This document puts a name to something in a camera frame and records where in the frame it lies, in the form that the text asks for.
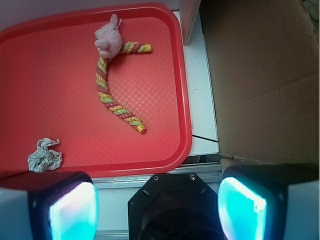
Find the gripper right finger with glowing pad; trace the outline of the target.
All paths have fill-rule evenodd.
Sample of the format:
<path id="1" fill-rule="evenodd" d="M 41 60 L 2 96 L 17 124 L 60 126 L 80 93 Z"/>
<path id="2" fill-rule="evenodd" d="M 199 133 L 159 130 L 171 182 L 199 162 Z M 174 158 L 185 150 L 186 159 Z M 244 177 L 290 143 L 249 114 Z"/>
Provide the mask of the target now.
<path id="1" fill-rule="evenodd" d="M 319 166 L 230 165 L 218 189 L 218 214 L 228 240 L 318 240 Z"/>

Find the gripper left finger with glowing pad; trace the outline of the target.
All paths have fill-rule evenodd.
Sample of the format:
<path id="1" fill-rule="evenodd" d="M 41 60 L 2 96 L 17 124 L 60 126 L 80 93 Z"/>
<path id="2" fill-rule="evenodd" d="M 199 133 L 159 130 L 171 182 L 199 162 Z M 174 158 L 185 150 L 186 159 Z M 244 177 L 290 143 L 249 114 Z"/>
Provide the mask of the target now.
<path id="1" fill-rule="evenodd" d="M 2 171 L 2 240 L 93 240 L 99 196 L 81 171 Z"/>

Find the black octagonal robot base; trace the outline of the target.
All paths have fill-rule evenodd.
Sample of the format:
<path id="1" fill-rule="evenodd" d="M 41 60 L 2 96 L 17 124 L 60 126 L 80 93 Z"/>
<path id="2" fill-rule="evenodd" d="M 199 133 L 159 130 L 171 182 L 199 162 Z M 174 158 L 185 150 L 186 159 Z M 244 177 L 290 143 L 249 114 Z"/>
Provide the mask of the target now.
<path id="1" fill-rule="evenodd" d="M 218 195 L 195 173 L 154 174 L 130 198 L 131 240 L 222 240 Z"/>

